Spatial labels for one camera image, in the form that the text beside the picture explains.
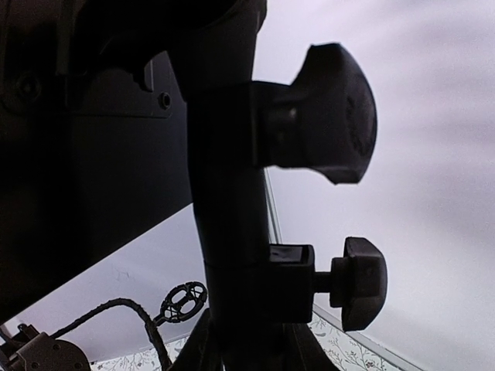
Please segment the black music stand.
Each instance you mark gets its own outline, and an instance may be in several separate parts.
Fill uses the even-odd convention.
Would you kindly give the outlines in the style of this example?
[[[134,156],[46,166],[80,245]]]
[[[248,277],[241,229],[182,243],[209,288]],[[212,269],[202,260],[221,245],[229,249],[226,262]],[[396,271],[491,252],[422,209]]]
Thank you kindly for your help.
[[[338,43],[289,85],[252,78],[264,1],[1,3],[1,320],[192,205],[207,291],[171,360],[141,305],[116,298],[52,335],[23,325],[7,370],[86,370],[63,340],[97,313],[142,319],[164,370],[332,370],[309,330],[327,293],[344,331],[384,306],[383,254],[345,240],[328,272],[310,245],[269,241],[265,168],[364,176],[377,137],[369,83]]]

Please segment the black shock mount tripod stand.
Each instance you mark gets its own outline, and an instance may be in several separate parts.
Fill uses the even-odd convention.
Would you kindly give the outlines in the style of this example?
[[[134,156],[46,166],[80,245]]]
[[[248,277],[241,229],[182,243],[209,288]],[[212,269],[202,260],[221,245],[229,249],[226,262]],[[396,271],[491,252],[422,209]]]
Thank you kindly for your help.
[[[207,302],[207,296],[206,287],[199,281],[180,284],[165,296],[153,321],[157,326],[188,321],[200,312]]]

